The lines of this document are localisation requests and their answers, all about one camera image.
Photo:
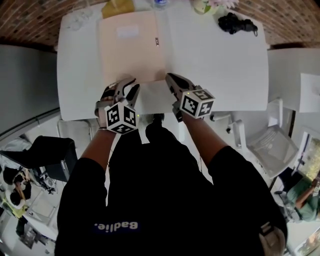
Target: folder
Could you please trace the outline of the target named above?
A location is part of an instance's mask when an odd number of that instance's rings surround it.
[[[104,85],[132,76],[137,83],[165,79],[165,58],[154,11],[120,14],[99,22]]]

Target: gray wall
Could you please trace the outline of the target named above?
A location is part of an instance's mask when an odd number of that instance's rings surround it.
[[[57,55],[0,45],[0,136],[58,107]]]

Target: white cube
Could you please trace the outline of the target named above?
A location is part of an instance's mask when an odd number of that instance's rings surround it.
[[[215,97],[206,89],[185,91],[182,94],[180,110],[193,118],[210,115]]]
[[[126,134],[138,128],[136,111],[118,102],[105,109],[106,128],[117,134]]]

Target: tabletop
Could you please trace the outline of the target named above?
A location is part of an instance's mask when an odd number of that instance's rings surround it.
[[[136,11],[150,10],[134,0]],[[57,51],[57,82],[62,119],[95,118],[95,103],[104,83],[99,58],[98,24],[104,3],[92,6],[93,15],[77,31],[62,18]],[[215,16],[197,14],[189,1],[176,0],[155,12],[165,68],[208,89],[216,98],[213,111],[264,111],[268,103],[268,55],[263,26],[258,36],[222,31]],[[170,113],[175,98],[164,81],[141,84],[135,109],[140,114]]]

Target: white label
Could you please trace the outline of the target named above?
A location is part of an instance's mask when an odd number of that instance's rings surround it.
[[[133,38],[139,35],[138,25],[117,27],[118,38]]]

